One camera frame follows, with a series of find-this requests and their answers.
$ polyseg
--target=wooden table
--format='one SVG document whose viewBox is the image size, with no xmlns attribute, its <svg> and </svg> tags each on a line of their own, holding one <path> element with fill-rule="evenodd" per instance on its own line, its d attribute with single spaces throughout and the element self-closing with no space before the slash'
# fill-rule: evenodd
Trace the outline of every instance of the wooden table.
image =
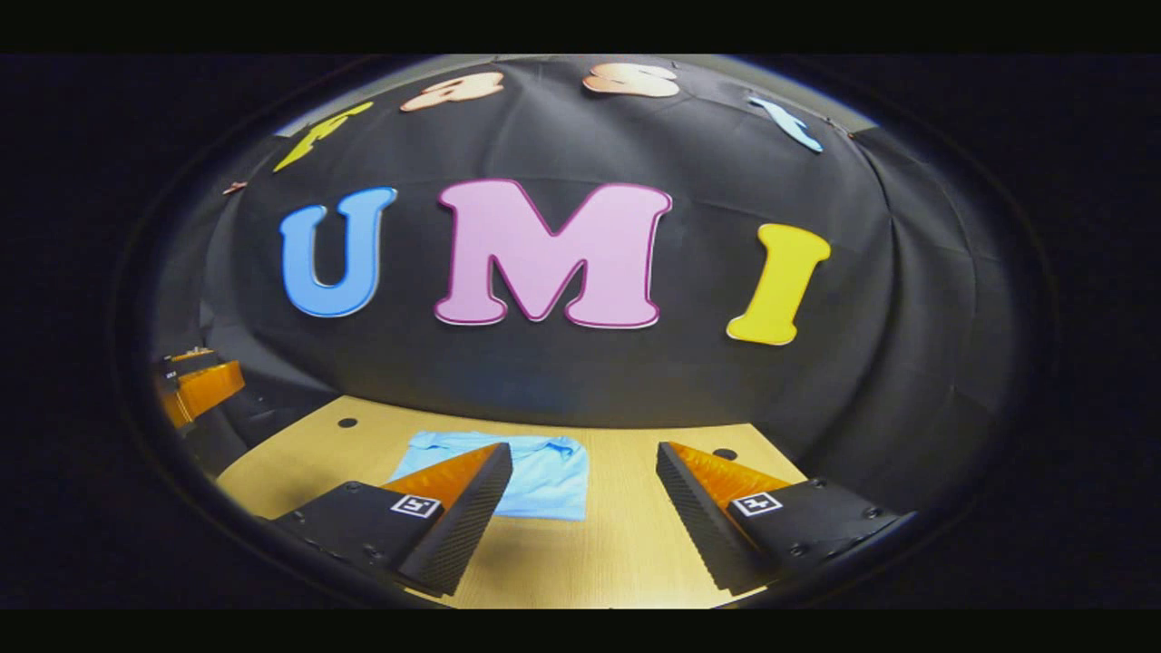
<svg viewBox="0 0 1161 653">
<path fill-rule="evenodd" d="M 348 417 L 358 424 L 340 428 L 339 419 Z M 728 603 L 738 597 L 714 586 L 657 479 L 657 444 L 672 440 L 706 452 L 730 449 L 742 465 L 791 483 L 806 480 L 749 424 L 657 430 L 534 426 L 344 396 L 254 447 L 223 472 L 218 483 L 246 510 L 273 519 L 345 481 L 385 483 L 418 431 L 567 436 L 589 451 L 586 519 L 493 516 L 455 596 L 439 600 L 455 608 Z"/>
</svg>

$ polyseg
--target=foam letter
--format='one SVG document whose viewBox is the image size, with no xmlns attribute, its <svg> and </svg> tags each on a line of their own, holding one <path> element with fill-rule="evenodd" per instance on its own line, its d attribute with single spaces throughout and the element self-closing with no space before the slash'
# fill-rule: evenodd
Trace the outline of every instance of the foam letter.
<svg viewBox="0 0 1161 653">
<path fill-rule="evenodd" d="M 492 294 L 492 263 L 520 310 L 540 322 L 583 265 L 584 286 L 564 315 L 598 329 L 641 329 L 661 314 L 649 301 L 657 222 L 672 206 L 665 193 L 628 184 L 604 185 L 553 234 L 519 184 L 481 179 L 444 191 L 455 211 L 448 295 L 435 316 L 448 324 L 495 324 L 507 304 Z"/>
<path fill-rule="evenodd" d="M 750 98 L 750 102 L 766 109 L 770 117 L 774 119 L 778 127 L 783 128 L 783 131 L 788 134 L 791 138 L 798 141 L 815 152 L 822 151 L 822 144 L 806 135 L 806 123 L 786 113 L 786 109 L 769 100 L 759 100 L 757 98 Z"/>
<path fill-rule="evenodd" d="M 794 339 L 794 314 L 819 261 L 830 258 L 830 245 L 803 229 L 763 224 L 758 239 L 766 246 L 766 265 L 750 308 L 730 320 L 726 333 L 735 340 L 785 345 Z"/>
<path fill-rule="evenodd" d="M 315 127 L 311 127 L 310 131 L 307 132 L 307 136 L 304 136 L 303 139 L 300 141 L 298 144 L 294 146 L 294 150 L 290 150 L 290 153 L 287 155 L 287 158 L 282 159 L 282 163 L 274 166 L 274 172 L 277 172 L 283 167 L 293 164 L 294 162 L 305 157 L 307 152 L 310 152 L 312 149 L 315 149 L 315 141 L 326 138 L 336 129 L 342 127 L 342 123 L 347 121 L 347 117 L 369 109 L 370 106 L 374 103 L 375 102 L 363 102 L 362 105 L 359 105 L 353 109 L 347 109 L 334 117 L 324 120 L 323 122 L 316 124 Z"/>
<path fill-rule="evenodd" d="M 324 286 L 315 274 L 315 228 L 326 217 L 326 208 L 307 207 L 282 221 L 282 282 L 298 310 L 342 317 L 367 306 L 378 287 L 382 211 L 395 198 L 395 188 L 368 188 L 339 202 L 339 213 L 347 216 L 347 270 L 334 286 Z"/>
<path fill-rule="evenodd" d="M 423 93 L 404 102 L 399 107 L 399 110 L 414 112 L 442 105 L 447 101 L 462 102 L 499 93 L 504 91 L 504 87 L 500 86 L 502 79 L 504 79 L 504 73 L 477 72 L 476 74 L 441 81 L 434 86 L 424 88 Z"/>
<path fill-rule="evenodd" d="M 584 78 L 584 87 L 597 93 L 620 93 L 647 98 L 671 98 L 680 92 L 669 81 L 677 76 L 657 66 L 639 64 L 600 64 Z"/>
</svg>

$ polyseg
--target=letter u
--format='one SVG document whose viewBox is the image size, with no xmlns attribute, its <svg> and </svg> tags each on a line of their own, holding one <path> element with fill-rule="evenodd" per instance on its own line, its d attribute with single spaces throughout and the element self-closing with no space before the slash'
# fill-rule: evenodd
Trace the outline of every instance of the letter u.
<svg viewBox="0 0 1161 653">
<path fill-rule="evenodd" d="M 282 282 L 295 308 L 315 317 L 342 317 L 370 302 L 378 287 L 382 213 L 397 194 L 395 188 L 368 188 L 339 202 L 339 213 L 347 216 L 346 273 L 333 286 L 315 274 L 315 229 L 326 207 L 307 207 L 282 221 Z"/>
</svg>

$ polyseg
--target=folded shirt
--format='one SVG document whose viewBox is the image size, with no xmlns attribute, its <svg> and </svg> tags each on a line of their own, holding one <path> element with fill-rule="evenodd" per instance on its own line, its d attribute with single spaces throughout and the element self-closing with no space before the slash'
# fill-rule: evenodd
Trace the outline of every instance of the folded shirt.
<svg viewBox="0 0 1161 653">
<path fill-rule="evenodd" d="M 572 438 L 420 431 L 388 482 L 496 443 L 507 443 L 512 451 L 512 479 L 496 515 L 584 521 L 589 452 Z"/>
</svg>

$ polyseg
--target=letter m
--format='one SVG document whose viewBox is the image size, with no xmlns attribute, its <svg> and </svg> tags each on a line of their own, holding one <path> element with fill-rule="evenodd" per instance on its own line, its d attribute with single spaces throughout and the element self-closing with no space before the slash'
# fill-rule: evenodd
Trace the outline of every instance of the letter m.
<svg viewBox="0 0 1161 653">
<path fill-rule="evenodd" d="M 519 184 L 479 179 L 444 191 L 440 202 L 455 213 L 448 295 L 435 316 L 448 324 L 495 324 L 507 306 L 492 294 L 492 264 L 520 310 L 540 322 L 577 270 L 580 294 L 564 308 L 577 324 L 640 329 L 661 314 L 649 301 L 657 222 L 672 200 L 629 184 L 604 185 L 553 234 Z"/>
</svg>

